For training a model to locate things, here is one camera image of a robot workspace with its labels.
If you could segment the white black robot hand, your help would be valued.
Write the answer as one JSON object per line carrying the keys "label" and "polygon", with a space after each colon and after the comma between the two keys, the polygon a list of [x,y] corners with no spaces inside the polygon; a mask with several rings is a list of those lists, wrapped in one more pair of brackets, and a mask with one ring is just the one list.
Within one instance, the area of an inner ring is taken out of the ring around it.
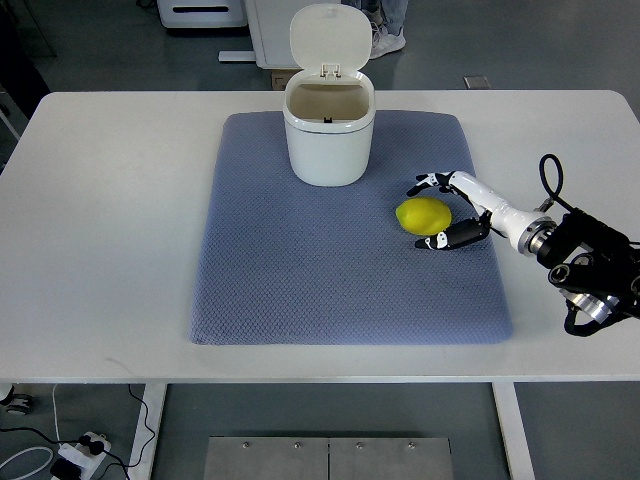
{"label": "white black robot hand", "polygon": [[422,190],[437,187],[469,203],[478,216],[450,225],[445,230],[415,241],[418,249],[449,251],[468,246],[495,232],[524,255],[533,255],[551,232],[555,222],[545,213],[515,208],[509,201],[464,171],[428,173],[416,177],[407,192],[413,197]]}

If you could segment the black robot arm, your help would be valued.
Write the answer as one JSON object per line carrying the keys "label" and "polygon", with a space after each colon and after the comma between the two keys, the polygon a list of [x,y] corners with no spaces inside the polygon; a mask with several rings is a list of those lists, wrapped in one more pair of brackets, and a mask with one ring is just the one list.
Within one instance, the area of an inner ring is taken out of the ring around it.
{"label": "black robot arm", "polygon": [[565,298],[565,331],[587,337],[639,317],[639,247],[579,209],[527,229],[524,251]]}

